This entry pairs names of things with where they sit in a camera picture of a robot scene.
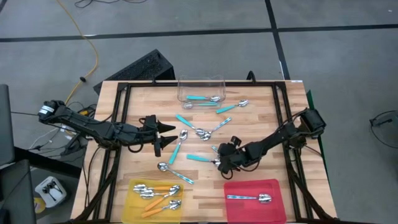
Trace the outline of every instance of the white object on floor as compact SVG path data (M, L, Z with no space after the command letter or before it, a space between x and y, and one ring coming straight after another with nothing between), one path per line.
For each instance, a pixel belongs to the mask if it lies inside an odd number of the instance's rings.
M67 197L67 191L62 187L57 178L52 176L47 177L36 186L35 191L44 200L46 208L52 208L60 204Z

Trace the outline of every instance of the clear plastic container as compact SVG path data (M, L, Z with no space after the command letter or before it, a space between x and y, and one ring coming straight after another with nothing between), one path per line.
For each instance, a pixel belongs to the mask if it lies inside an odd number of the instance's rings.
M178 79L177 98L185 109L219 108L225 100L225 79L213 77L185 77Z

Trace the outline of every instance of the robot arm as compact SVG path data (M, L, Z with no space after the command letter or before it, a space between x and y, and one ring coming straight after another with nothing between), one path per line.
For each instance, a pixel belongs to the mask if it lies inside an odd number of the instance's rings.
M300 117L301 125L294 126L294 120ZM288 142L294 148L306 145L305 138L317 138L323 133L326 123L317 110L305 109L295 115L292 121L279 126L274 133L262 141L250 142L240 147L241 140L233 136L231 142L222 143L218 148L220 165L218 170L227 174L230 170L240 171L240 167L249 167L261 160L274 146Z
M173 130L175 126L162 124L160 121L157 122L155 115L146 116L140 120L144 120L141 128L125 123L97 121L72 111L65 106L64 102L56 100L44 102L39 111L39 121L41 123L65 124L81 134L93 137L100 147L114 150L119 146L142 146L146 143L152 143L155 155L160 157L160 150L176 140L178 136L161 136L158 138L157 133Z

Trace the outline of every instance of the wooden tabletop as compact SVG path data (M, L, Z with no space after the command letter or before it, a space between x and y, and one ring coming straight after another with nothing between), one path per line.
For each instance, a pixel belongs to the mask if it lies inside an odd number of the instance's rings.
M113 110L116 96L117 82L103 82L101 94L98 100L95 118L102 120L107 118ZM292 113L308 107L307 97L302 82L286 81L287 93L289 96ZM190 185L170 172L161 172L157 169L159 162L167 162L174 151L177 141L169 144L163 151L162 157L155 157L153 145L147 144L140 153L133 154L126 148L122 149L121 160L116 184L113 211L111 222L120 222L121 214L127 195L127 188L130 179L151 179L167 182L178 182L184 184L184 206L182 222L226 222L226 209L223 197L223 184L225 180L220 172L211 163L188 161L187 154L196 154L203 157L214 158L211 145L219 146L222 142L229 142L231 136L238 136L242 145L251 141L260 141L272 134L278 127L275 104L272 90L267 86L250 87L226 87L226 100L223 105L233 105L239 100L248 99L250 104L245 108L236 108L231 111L216 114L214 110L184 110L177 100L177 87L133 87L127 113L127 123L142 126L138 119L147 115L156 114L159 121L176 127L175 130L163 133L164 136L176 135L182 129L188 130L188 139L184 141L178 156L172 165L172 169L195 181ZM118 119L121 117L121 103ZM209 141L203 142L194 131L188 128L175 118L176 114L182 115L191 121L193 125L204 129L213 129L227 117L232 117L226 126L223 126L212 134ZM319 151L316 140L307 140L308 145ZM87 169L90 159L97 148L95 142L89 143L85 167ZM94 196L98 189L101 168L103 164L104 149L101 149L94 161L90 174L90 197ZM331 192L326 177L325 167L322 158L312 151L302 150L301 156L303 168L307 179L308 190L315 197L317 202L329 215L335 217L336 211L331 197ZM285 168L284 153L282 146L272 148L261 160L258 169L254 172L234 172L232 181L277 179L279 181L287 221L294 221L294 211L290 196L287 171ZM84 209L85 201L85 180L83 174L76 193L75 203L71 218L77 217ZM302 194L299 189L298 200L301 214L305 217ZM101 204L100 217L104 216L108 192L105 192Z

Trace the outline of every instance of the metal spoon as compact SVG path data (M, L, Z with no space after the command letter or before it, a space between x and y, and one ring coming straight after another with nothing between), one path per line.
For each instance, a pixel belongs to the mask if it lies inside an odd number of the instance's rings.
M140 197L141 197L142 199L151 199L151 198L153 198L153 197L155 197L155 196L158 196L158 195L164 196L164 195L167 195L167 194L168 194L167 192L164 192L164 193L155 193L153 190L145 190L145 191L142 191L142 192L140 193Z
M216 110L216 113L217 113L217 114L223 113L223 112L228 111L228 110L230 110L230 109L233 109L233 108L235 108L235 107L237 107L237 106L239 106L239 107L244 107L244 106L246 106L248 103L249 103L249 100L241 100L241 101L239 101L239 103L236 104L236 105L227 106L227 107L224 107L224 108L221 108L221 109Z
M187 96L187 100L210 100L213 102L219 102L221 97L219 96L212 96L212 97L205 97L205 96Z
M144 208L144 210L145 211L150 210L151 208L155 207L158 203L162 202L167 197L175 195L179 190L180 190L180 186L179 185L174 185L173 187L170 188L170 192L167 195L164 195L163 197L161 197L161 198L157 199L156 201L150 203L149 205L147 205Z
M217 102L195 103L195 106L218 106L218 103ZM193 108L193 103L191 102L184 103L182 107L184 109L191 109Z
M158 164L157 164L157 168L158 168L160 171L163 171L163 172L165 172L165 171L170 171L171 173L173 173L173 174L176 175L177 177L179 177L179 178L181 178L181 179L187 181L189 184L193 184L193 180L184 177L183 175L181 175L181 174L175 172L174 170L171 170L171 169L168 167L167 163L165 163L165 162L160 162L160 163L158 163Z
M222 122L221 124L219 124L217 127L215 127L213 130L208 131L208 132L205 132L204 135L200 136L200 139L201 139L202 141L207 141L207 140L209 140L209 139L211 138L212 132L217 131L220 127L224 126L226 123L228 123L228 122L231 121L231 120L232 120L231 117L227 118L225 121L223 121L223 122Z
M174 162L174 160L175 160L175 158L176 158L176 156L177 156L178 150L180 149L181 143L182 143L184 140L186 140L187 137L188 137L188 131L185 130L185 129L181 130L181 133L180 133L180 142L177 144L177 147L174 149L174 152L173 152L173 154L172 154L172 157L170 157L170 160L169 160L169 164L170 164L170 165L173 164L173 162Z
M227 199L258 199L260 203L269 203L272 201L272 197L269 194L259 194L257 197L249 197L249 196L238 196L238 195L227 195Z
M137 184L133 188L135 193L141 193L145 190L170 190L170 186L147 187L145 184Z
M180 206L181 206L181 200L171 200L169 202L168 206L164 206L163 208L158 208L158 209L155 209L155 210L152 210L152 211L149 211L149 212L144 212L143 214L141 214L141 218L149 217L149 216L151 216L153 214L156 214L158 212L161 212L161 211L165 210L166 208L169 208L171 210L176 210Z
M187 121L186 119L184 119L183 117L181 117L180 115L175 115L175 117L177 119L179 119L182 123L188 125L190 128L195 130L195 134L198 136L202 136L206 133L205 130L201 129L201 128L195 128L194 125L192 125L189 121Z
M204 158L202 156L196 156L196 155L192 155L192 154L187 154L187 159L191 159L191 160L194 160L194 161L200 161L200 162L211 162L217 167L221 164L219 159L209 160L209 159Z

